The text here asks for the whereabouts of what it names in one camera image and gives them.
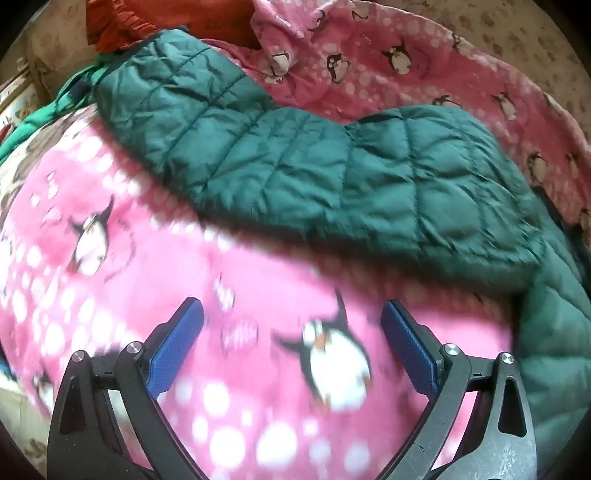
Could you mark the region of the green quilted puffer jacket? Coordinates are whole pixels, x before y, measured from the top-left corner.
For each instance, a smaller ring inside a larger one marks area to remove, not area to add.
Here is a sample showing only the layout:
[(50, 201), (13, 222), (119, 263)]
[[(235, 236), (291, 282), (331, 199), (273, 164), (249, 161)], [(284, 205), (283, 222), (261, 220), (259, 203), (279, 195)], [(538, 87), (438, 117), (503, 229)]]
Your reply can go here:
[(117, 142), (208, 220), (513, 296), (539, 476), (561, 473), (588, 445), (584, 228), (472, 115), (417, 105), (335, 123), (276, 104), (181, 30), (116, 59), (95, 101)]

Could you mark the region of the pink penguin fleece blanket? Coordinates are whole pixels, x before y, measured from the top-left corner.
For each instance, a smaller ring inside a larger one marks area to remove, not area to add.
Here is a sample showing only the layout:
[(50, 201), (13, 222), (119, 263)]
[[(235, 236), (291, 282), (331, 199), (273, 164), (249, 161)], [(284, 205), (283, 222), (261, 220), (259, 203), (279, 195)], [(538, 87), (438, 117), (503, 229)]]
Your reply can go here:
[[(404, 106), (464, 110), (590, 250), (589, 143), (518, 69), (371, 1), (252, 3), (257, 49), (177, 27), (99, 54), (181, 30), (276, 104), (342, 125)], [(381, 479), (429, 403), (381, 328), (391, 300), (468, 356), (511, 353), (524, 386), (513, 296), (208, 220), (117, 142), (96, 101), (1, 163), (1, 350), (44, 416), (75, 351), (145, 341), (188, 297), (204, 327), (157, 403), (203, 479)]]

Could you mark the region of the bright green garment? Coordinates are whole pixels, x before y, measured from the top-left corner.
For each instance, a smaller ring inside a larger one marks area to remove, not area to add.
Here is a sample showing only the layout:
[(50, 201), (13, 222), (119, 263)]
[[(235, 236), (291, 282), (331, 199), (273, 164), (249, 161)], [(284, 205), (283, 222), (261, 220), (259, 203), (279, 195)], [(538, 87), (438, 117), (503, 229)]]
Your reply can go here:
[(28, 115), (2, 143), (1, 163), (37, 131), (94, 103), (96, 85), (115, 59), (115, 54), (99, 54), (93, 64), (78, 71), (65, 82), (53, 101)]

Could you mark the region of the floral cream bed headboard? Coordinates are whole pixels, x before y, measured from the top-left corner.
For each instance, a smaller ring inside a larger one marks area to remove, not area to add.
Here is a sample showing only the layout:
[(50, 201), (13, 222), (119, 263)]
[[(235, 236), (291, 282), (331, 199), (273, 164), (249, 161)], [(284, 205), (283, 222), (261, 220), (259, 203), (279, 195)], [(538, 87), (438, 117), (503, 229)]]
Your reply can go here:
[(582, 57), (533, 1), (389, 1), (455, 31), (518, 68), (590, 133), (590, 76)]

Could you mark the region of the red ruffled pillow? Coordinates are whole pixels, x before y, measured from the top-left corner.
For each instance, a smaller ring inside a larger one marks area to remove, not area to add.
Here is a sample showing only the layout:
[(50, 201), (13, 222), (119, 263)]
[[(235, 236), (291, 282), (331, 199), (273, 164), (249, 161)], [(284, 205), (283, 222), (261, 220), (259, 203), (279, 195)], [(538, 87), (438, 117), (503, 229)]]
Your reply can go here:
[(94, 0), (86, 3), (88, 43), (99, 52), (126, 49), (163, 29), (257, 49), (252, 1)]

